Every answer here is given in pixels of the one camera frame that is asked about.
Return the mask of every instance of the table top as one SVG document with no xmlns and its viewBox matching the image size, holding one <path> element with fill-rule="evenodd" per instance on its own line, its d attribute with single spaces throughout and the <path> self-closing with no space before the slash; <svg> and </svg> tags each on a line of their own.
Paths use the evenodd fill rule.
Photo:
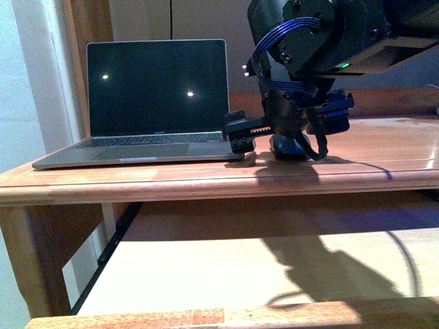
<svg viewBox="0 0 439 329">
<path fill-rule="evenodd" d="M 314 137 L 311 143 L 316 147 Z M 439 188 L 437 116 L 353 119 L 319 162 L 277 161 L 269 136 L 237 162 L 145 164 L 0 175 L 0 206 L 213 199 Z"/>
</svg>

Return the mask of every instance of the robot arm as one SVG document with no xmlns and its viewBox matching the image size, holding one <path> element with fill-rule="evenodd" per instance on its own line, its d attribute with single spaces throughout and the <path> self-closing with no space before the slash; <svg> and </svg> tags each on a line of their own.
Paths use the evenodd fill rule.
<svg viewBox="0 0 439 329">
<path fill-rule="evenodd" d="M 256 45 L 244 69 L 256 75 L 264 117 L 226 117 L 232 150 L 254 150 L 276 134 L 276 150 L 321 160 L 328 134 L 349 129 L 352 95 L 331 91 L 335 78 L 379 73 L 439 44 L 439 3 L 391 0 L 253 0 L 248 21 Z M 306 135 L 314 134 L 318 151 Z"/>
</svg>

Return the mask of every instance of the laptop screen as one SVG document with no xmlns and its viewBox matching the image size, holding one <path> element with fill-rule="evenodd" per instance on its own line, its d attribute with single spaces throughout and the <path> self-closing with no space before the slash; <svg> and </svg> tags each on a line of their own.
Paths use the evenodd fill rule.
<svg viewBox="0 0 439 329">
<path fill-rule="evenodd" d="M 221 130 L 228 112 L 223 40 L 91 43 L 91 136 Z"/>
</svg>

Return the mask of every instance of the laptop trackpad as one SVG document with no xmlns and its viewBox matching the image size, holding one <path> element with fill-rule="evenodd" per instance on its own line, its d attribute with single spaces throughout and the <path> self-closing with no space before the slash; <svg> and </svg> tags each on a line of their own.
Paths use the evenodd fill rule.
<svg viewBox="0 0 439 329">
<path fill-rule="evenodd" d="M 94 160 L 167 158 L 186 156 L 189 144 L 161 144 L 110 147 Z"/>
</svg>

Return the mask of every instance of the laptop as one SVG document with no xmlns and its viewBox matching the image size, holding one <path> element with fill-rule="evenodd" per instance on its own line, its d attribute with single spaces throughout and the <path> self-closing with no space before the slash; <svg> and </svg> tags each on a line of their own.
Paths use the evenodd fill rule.
<svg viewBox="0 0 439 329">
<path fill-rule="evenodd" d="M 97 42 L 87 46 L 91 137 L 35 169 L 236 160 L 224 40 Z"/>
</svg>

